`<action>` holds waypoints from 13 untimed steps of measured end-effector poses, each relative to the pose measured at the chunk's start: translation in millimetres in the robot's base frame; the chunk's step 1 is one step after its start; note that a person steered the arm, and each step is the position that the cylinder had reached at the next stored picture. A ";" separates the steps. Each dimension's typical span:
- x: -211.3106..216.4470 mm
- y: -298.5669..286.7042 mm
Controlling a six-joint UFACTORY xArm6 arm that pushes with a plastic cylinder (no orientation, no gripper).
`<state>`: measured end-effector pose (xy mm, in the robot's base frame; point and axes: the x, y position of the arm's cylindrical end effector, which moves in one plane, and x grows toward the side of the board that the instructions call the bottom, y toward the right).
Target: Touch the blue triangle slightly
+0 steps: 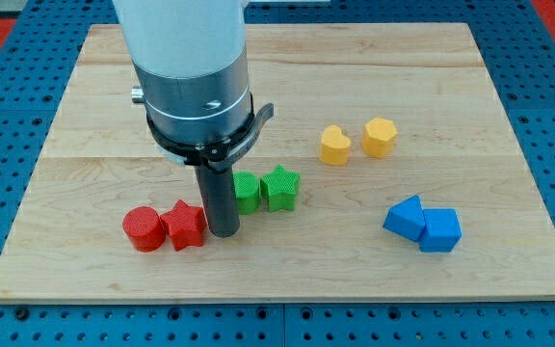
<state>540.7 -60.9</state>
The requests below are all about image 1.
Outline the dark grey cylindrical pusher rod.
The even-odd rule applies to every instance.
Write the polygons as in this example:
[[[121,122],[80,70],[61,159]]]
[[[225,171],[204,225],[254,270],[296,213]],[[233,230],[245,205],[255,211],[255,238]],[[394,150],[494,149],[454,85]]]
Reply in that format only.
[[[195,167],[199,192],[209,230],[217,237],[233,236],[240,228],[232,168],[215,172]]]

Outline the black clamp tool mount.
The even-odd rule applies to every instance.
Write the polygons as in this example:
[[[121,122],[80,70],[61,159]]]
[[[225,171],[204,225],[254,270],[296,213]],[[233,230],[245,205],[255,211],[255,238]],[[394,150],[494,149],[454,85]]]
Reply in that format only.
[[[150,112],[146,114],[148,129],[158,149],[174,163],[184,166],[206,167],[220,173],[233,166],[256,143],[264,124],[274,116],[274,104],[268,103],[258,110],[253,109],[253,97],[250,95],[250,112],[244,121],[232,132],[220,135],[215,140],[207,140],[208,130],[217,125],[213,117],[184,119],[174,124],[175,130],[182,130],[182,135],[202,135],[197,142],[183,141],[161,131],[158,121],[164,117]]]

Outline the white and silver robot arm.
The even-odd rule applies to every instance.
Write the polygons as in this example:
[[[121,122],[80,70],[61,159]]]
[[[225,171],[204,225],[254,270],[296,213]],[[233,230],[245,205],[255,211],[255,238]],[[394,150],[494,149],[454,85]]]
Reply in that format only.
[[[240,228],[232,167],[274,114],[254,107],[246,2],[114,0],[140,82],[136,96],[165,156],[195,169],[210,231]]]

